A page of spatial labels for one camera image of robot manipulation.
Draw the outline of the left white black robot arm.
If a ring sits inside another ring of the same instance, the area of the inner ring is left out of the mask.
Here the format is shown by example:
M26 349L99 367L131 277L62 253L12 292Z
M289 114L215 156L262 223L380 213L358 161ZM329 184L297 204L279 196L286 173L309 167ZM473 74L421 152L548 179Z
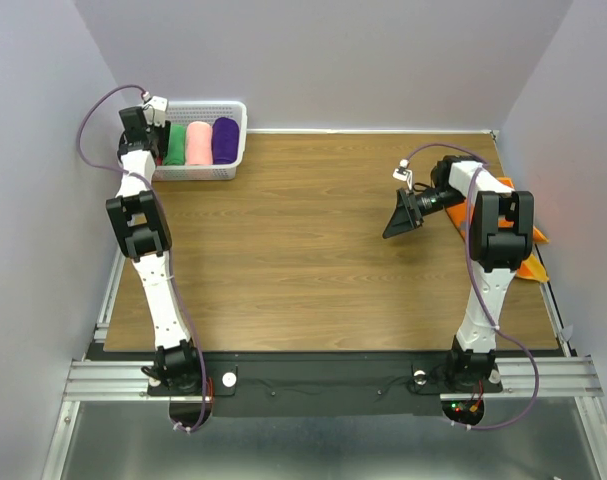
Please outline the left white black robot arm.
M154 385L193 394L202 391L206 371L181 312L170 268L172 238L151 186L157 162L169 147L167 106L165 99L147 95L141 105L119 111L123 134L117 157L124 172L106 211L121 253L139 276L151 315L155 357L143 373Z

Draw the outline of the orange towel with blue spots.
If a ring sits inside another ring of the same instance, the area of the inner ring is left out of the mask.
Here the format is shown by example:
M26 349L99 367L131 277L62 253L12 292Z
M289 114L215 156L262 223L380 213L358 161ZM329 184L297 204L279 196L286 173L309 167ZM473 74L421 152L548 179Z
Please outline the orange towel with blue spots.
M466 243L466 261L475 286L505 289L513 278L545 282L547 273L533 257L536 243L547 238L534 226L534 197L496 178L477 164L448 175L447 186L461 197L446 208Z

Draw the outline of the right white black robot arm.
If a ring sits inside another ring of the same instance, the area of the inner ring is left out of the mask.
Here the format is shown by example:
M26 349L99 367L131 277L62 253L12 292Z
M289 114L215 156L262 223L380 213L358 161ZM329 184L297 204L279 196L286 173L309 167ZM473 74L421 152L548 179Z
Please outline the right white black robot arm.
M471 291L463 321L443 366L446 384L465 390L476 381L499 382L496 334L508 288L534 244L534 197L489 173L472 156L448 155L431 172L432 184L416 192L409 161L393 177L405 183L396 192L385 239L421 227L436 212L463 205L466 263Z

